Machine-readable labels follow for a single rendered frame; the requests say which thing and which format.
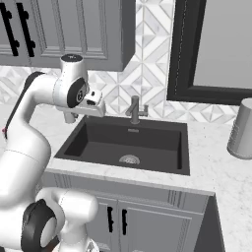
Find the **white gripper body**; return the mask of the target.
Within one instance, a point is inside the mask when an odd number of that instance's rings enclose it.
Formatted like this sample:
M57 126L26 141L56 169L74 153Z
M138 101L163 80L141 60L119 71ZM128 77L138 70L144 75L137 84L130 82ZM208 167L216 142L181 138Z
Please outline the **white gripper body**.
M84 98L70 103L59 102L56 104L56 108L74 118L79 115L103 117L105 114L105 103L100 97L98 99Z

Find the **grey base cupboard door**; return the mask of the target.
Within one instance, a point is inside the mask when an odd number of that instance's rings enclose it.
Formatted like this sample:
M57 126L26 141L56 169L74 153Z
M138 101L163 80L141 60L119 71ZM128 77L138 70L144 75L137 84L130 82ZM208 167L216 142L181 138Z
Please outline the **grey base cupboard door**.
M96 197L98 201L97 214L87 224L89 236L95 241L100 252L118 252L117 237L117 201L114 199ZM107 207L112 207L112 218L114 221L113 232L108 231Z
M127 233L122 234L122 210ZM121 252L194 252L202 214L118 201Z

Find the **black sink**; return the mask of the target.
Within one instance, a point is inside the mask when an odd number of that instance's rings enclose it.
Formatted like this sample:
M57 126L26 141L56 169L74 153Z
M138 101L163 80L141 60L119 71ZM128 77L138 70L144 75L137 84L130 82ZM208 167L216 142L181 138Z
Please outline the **black sink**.
M185 123L85 117L55 155L57 158L188 175Z

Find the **grey tap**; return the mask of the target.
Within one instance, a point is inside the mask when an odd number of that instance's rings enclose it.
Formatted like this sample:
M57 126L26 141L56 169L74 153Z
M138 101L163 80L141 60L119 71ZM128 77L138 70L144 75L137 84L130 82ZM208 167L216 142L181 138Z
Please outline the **grey tap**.
M139 117L140 116L147 116L148 109L149 109L149 107L147 105L145 105L144 110L140 111L139 110L139 97L137 95L133 95L131 97L131 105L126 110L125 115L131 117L132 124L139 124L140 123Z

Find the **grey false drawer front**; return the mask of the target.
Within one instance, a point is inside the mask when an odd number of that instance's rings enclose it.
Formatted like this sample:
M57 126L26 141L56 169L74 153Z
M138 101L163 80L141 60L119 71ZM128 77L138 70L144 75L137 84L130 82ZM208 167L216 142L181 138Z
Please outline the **grey false drawer front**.
M44 186L61 188L78 188L96 191L103 194L120 195L133 199L145 199L162 203L173 208L196 213L203 213L209 197L183 191L160 189L142 185L105 181L87 178L80 175L68 175L45 172L42 176Z

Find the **black framed window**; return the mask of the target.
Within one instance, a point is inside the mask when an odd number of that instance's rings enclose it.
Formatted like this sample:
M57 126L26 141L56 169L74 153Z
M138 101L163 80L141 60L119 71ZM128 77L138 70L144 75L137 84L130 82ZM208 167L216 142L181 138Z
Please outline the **black framed window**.
M166 98L238 105L252 96L252 0L175 0Z

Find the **grey cylindrical canister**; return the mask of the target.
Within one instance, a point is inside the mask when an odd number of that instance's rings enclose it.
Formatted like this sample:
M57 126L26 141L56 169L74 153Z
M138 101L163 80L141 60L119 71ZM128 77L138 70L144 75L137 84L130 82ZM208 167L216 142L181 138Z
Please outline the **grey cylindrical canister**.
M252 97L245 98L240 103L227 150L236 158L252 159Z

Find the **grey wall cupboard door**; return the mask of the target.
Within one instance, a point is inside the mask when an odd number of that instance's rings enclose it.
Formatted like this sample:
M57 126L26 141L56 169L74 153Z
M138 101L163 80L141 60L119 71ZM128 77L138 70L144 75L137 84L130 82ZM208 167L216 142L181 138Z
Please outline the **grey wall cupboard door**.
M127 65L122 0L16 0L29 13L34 67L58 68L64 54L84 57L90 70L122 71Z
M7 8L5 0L0 0L0 3L4 3L6 6L6 9L9 10ZM2 15L0 13L0 64L1 65L13 65L15 62L15 59L17 57L15 57L12 53L10 42L9 42L9 39L8 39L8 36L6 33L6 29L5 29L5 26L3 23Z

